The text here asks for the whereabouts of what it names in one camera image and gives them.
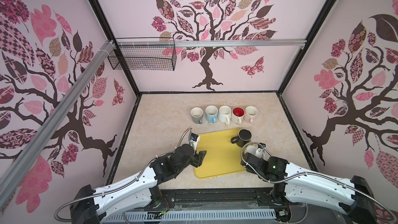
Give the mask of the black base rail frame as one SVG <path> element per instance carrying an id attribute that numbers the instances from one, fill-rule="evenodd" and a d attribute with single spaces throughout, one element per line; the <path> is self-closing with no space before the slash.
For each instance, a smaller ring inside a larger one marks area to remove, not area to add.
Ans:
<path id="1" fill-rule="evenodd" d="M 238 223 L 302 223 L 312 224 L 322 217 L 330 218 L 331 223 L 349 224 L 347 216 L 328 208 L 305 203 L 280 205 L 271 199 L 271 188 L 243 189 L 164 189 L 160 190 L 161 199 L 158 205 L 135 208 L 134 211 L 193 211 L 225 209 L 273 209 L 276 220 L 241 220 L 211 221 L 202 224 L 238 224 Z"/>

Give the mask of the aluminium rail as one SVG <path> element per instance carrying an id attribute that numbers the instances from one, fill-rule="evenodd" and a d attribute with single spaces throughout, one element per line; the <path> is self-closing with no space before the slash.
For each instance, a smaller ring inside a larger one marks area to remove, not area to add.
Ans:
<path id="1" fill-rule="evenodd" d="M 21 154 L 12 163 L 9 169 L 1 178 L 1 207 L 7 203 L 22 179 L 27 174 L 37 157 L 40 155 L 52 135 L 62 123 L 73 104 L 82 94 L 97 69 L 115 48 L 115 41 L 108 40 L 95 54 L 94 60 L 89 63 L 86 70 L 74 83 L 66 96 L 62 99 L 54 112 L 44 122 L 34 135 L 33 140 L 23 149 Z"/>
<path id="2" fill-rule="evenodd" d="M 175 48 L 197 47 L 266 47 L 266 46 L 299 46 L 304 47 L 305 39 L 268 39 L 268 40 L 200 40 L 200 41 L 149 41 L 149 40 L 117 40 L 120 47 L 124 46 L 166 46 Z"/>

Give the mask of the pale pink mug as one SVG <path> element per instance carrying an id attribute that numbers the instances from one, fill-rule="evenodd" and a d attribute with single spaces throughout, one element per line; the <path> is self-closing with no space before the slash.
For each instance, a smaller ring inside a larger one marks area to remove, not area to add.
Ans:
<path id="1" fill-rule="evenodd" d="M 254 106 L 248 106 L 245 108 L 244 120 L 248 123 L 253 123 L 255 117 L 258 115 L 259 111 Z"/>

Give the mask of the black mug white base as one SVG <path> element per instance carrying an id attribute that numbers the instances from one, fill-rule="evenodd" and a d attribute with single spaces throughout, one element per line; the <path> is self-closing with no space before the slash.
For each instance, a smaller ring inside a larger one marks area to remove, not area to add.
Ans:
<path id="1" fill-rule="evenodd" d="M 244 151 L 244 154 L 247 154 L 247 153 L 252 154 L 257 157 L 259 154 L 258 147 L 256 145 L 248 145 Z"/>

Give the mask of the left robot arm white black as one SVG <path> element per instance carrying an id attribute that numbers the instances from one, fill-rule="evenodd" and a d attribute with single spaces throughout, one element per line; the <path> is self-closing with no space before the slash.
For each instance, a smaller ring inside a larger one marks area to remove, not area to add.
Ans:
<path id="1" fill-rule="evenodd" d="M 72 223 L 102 224 L 131 209 L 158 205 L 159 185 L 175 179 L 185 168 L 200 167 L 207 152 L 183 144 L 174 152 L 155 158 L 143 170 L 108 186 L 82 187 L 69 207 Z"/>

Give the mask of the white mug red interior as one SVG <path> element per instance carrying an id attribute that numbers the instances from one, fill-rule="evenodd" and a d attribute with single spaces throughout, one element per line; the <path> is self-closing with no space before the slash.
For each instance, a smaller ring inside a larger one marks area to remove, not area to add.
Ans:
<path id="1" fill-rule="evenodd" d="M 244 115 L 245 115 L 245 111 L 243 108 L 235 107 L 232 109 L 231 120 L 232 120 L 232 122 L 241 125 L 244 120 Z"/>

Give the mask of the white ribbed-base mug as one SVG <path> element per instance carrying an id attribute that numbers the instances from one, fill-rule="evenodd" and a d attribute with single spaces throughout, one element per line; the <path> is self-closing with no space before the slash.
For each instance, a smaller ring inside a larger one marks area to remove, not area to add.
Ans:
<path id="1" fill-rule="evenodd" d="M 218 120 L 226 125 L 231 123 L 232 110 L 229 106 L 221 106 L 218 112 Z"/>

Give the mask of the left aluminium rail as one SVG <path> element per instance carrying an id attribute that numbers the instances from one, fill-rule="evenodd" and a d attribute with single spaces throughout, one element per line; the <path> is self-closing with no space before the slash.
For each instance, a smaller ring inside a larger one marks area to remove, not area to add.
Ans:
<path id="1" fill-rule="evenodd" d="M 54 112 L 44 122 L 34 135 L 33 140 L 23 149 L 21 154 L 12 163 L 9 169 L 1 178 L 1 207 L 7 203 L 22 179 L 27 174 L 37 157 L 40 155 L 52 135 L 62 123 L 73 104 L 82 94 L 97 69 L 115 48 L 115 41 L 108 40 L 95 54 L 94 60 L 89 63 L 86 70 L 74 83 L 66 96 L 62 99 Z"/>

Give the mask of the back aluminium rail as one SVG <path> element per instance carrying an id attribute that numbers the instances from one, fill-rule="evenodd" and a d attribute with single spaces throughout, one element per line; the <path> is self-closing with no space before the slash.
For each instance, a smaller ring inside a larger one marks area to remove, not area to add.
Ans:
<path id="1" fill-rule="evenodd" d="M 266 47 L 266 46 L 299 46 L 304 47 L 305 39 L 268 39 L 268 40 L 200 40 L 200 41 L 149 41 L 149 40 L 117 40 L 120 47 L 124 46 L 166 46 L 175 48 L 197 47 Z"/>

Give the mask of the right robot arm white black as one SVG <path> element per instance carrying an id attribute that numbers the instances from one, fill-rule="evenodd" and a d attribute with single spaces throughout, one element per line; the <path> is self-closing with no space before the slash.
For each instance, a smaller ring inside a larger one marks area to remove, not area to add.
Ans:
<path id="1" fill-rule="evenodd" d="M 285 159 L 269 157 L 264 160 L 249 152 L 241 155 L 241 165 L 247 172 L 273 185 L 271 199 L 274 203 L 307 203 L 347 215 L 358 224 L 377 223 L 374 195 L 363 177 L 327 176 Z"/>

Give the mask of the yellow plastic tray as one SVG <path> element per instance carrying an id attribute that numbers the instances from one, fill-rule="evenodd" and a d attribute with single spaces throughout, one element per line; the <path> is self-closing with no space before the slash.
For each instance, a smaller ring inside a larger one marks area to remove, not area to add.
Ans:
<path id="1" fill-rule="evenodd" d="M 238 136 L 239 129 L 229 129 L 200 134 L 197 151 L 207 151 L 200 167 L 194 168 L 199 179 L 244 171 L 240 164 L 241 147 L 230 139 Z"/>

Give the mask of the all black mug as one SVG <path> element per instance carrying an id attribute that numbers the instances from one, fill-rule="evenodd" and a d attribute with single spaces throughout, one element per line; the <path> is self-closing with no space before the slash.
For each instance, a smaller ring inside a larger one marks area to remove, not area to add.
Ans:
<path id="1" fill-rule="evenodd" d="M 236 144 L 238 147 L 243 147 L 251 141 L 252 133 L 247 129 L 240 129 L 238 135 L 231 138 L 230 142 Z"/>

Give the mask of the light blue mug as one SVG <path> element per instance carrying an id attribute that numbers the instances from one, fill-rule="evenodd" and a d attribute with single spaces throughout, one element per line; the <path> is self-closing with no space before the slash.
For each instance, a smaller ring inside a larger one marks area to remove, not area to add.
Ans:
<path id="1" fill-rule="evenodd" d="M 206 120 L 209 123 L 216 123 L 218 117 L 218 108 L 216 106 L 210 105 L 205 109 Z"/>

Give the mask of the grey mug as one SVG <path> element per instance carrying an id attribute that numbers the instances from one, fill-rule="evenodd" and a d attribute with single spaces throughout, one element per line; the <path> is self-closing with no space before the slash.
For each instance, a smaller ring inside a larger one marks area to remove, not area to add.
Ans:
<path id="1" fill-rule="evenodd" d="M 200 107 L 194 107 L 191 112 L 192 121 L 195 124 L 202 124 L 203 123 L 203 110 Z"/>

